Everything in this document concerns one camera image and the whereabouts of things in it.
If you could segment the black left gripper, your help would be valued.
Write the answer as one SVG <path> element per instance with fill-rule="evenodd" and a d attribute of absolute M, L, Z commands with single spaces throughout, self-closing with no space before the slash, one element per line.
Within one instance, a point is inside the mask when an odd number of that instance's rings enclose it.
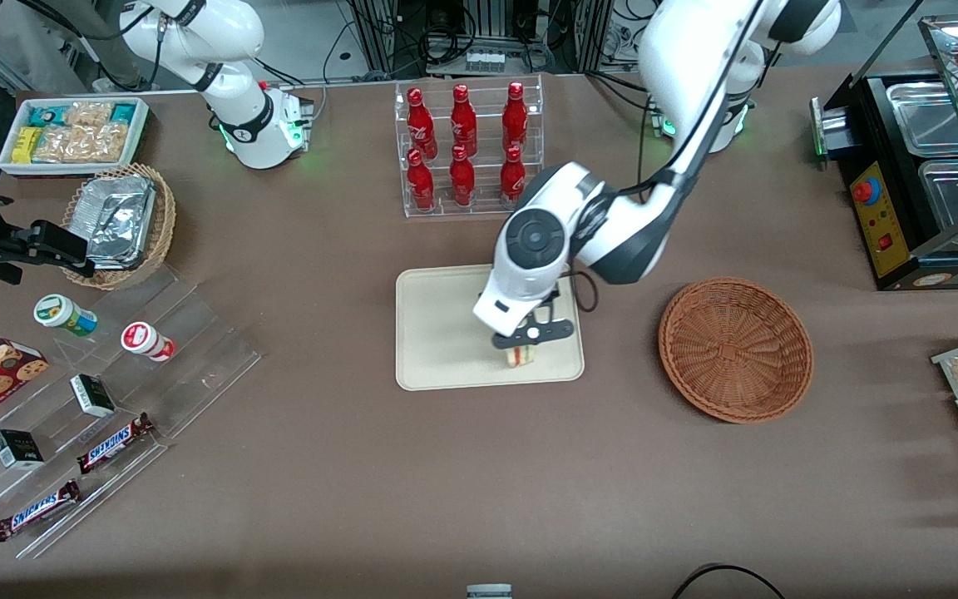
<path fill-rule="evenodd" d="M 560 284 L 538 304 L 535 310 L 526 314 L 510 336 L 495 333 L 491 335 L 491 345 L 501 349 L 506 362 L 511 361 L 511 349 L 533 346 L 533 358 L 547 342 L 567 339 L 575 333 L 575 323 L 569 318 L 556 318 L 556 300 L 561 296 Z"/>

